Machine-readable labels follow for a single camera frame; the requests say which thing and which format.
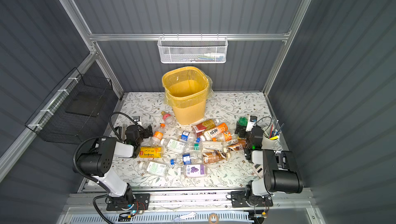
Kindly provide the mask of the orange white label bottle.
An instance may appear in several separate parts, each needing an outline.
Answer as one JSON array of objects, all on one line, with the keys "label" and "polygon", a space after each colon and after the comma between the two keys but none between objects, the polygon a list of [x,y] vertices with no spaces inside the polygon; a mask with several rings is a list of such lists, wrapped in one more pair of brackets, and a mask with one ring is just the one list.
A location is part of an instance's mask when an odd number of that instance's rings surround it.
[{"label": "orange white label bottle", "polygon": [[200,136],[200,141],[211,141],[212,138],[217,136],[220,133],[228,131],[228,126],[226,123],[221,123],[220,125],[205,131],[201,136]]}]

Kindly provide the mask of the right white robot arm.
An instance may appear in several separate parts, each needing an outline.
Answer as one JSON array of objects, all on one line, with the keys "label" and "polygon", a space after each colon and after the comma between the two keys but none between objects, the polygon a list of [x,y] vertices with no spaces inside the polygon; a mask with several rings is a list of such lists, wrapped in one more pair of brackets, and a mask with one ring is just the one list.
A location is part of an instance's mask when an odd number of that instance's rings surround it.
[{"label": "right white robot arm", "polygon": [[275,151],[263,148],[263,139],[277,139],[280,130],[272,125],[267,129],[258,125],[261,120],[250,115],[240,118],[235,133],[242,138],[245,158],[248,162],[261,166],[263,176],[250,181],[244,191],[244,199],[249,202],[255,197],[267,199],[276,192],[299,194],[303,191],[303,179],[295,156],[290,151]]}]

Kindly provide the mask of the yellow label juice bottle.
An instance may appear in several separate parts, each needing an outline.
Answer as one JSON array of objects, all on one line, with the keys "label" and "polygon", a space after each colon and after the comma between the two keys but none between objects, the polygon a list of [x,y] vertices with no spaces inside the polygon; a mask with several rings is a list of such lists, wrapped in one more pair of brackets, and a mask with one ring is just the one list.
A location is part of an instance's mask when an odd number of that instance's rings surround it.
[{"label": "yellow label juice bottle", "polygon": [[152,147],[146,146],[141,147],[139,152],[140,158],[161,158],[163,155],[163,148],[161,146]]}]

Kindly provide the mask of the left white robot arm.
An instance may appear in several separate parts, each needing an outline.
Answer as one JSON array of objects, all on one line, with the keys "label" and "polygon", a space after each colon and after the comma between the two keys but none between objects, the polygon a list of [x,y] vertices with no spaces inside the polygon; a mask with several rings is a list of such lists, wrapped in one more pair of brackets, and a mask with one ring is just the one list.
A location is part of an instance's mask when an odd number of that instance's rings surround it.
[{"label": "left white robot arm", "polygon": [[130,125],[125,130],[126,141],[116,137],[93,137],[83,141],[73,155],[73,170],[97,183],[117,208],[128,209],[136,202],[131,186],[112,169],[113,157],[136,158],[145,138],[153,135],[152,126]]}]

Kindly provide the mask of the brown coffee label bottle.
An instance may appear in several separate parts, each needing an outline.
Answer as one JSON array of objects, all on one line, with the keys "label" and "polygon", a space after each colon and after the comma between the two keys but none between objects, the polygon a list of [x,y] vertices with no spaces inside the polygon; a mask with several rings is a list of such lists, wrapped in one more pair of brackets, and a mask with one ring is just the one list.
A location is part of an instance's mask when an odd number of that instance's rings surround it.
[{"label": "brown coffee label bottle", "polygon": [[228,160],[231,157],[229,152],[220,152],[218,150],[213,150],[209,152],[204,152],[202,154],[202,160],[204,164],[213,164],[223,160]]}]

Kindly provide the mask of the orange label clear bottle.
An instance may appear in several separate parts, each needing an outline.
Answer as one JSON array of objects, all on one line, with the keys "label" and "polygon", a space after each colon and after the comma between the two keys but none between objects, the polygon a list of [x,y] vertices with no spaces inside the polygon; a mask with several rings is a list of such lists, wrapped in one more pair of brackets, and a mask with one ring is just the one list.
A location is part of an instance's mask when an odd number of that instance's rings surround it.
[{"label": "orange label clear bottle", "polygon": [[153,136],[151,137],[150,144],[159,145],[164,137],[165,131],[166,131],[166,125],[160,124],[159,128],[154,132]]}]

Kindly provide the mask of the small orange label bottle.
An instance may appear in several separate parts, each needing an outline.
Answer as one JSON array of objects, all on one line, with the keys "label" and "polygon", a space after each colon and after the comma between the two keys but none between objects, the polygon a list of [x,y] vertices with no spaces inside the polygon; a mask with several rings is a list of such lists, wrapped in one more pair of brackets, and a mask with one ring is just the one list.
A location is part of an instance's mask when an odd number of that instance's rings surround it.
[{"label": "small orange label bottle", "polygon": [[226,131],[223,133],[217,134],[215,137],[212,138],[214,142],[229,142],[231,140],[235,140],[238,138],[237,134],[234,134],[230,131]]}]

